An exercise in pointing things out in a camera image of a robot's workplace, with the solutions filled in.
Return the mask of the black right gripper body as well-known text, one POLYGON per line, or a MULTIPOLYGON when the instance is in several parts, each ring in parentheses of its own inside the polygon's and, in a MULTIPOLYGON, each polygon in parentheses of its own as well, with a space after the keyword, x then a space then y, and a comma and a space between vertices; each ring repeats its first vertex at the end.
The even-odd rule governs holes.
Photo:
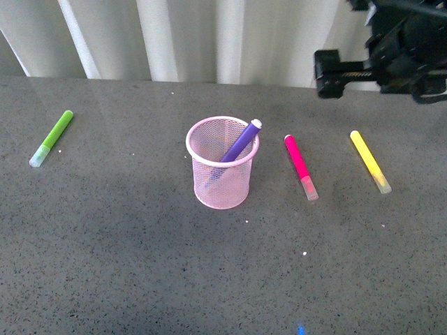
POLYGON ((314 53, 320 98, 341 98, 351 82, 375 82, 383 94, 407 94, 419 104, 446 100, 446 2, 350 1, 367 13, 371 36, 364 61, 340 59, 338 50, 314 53))

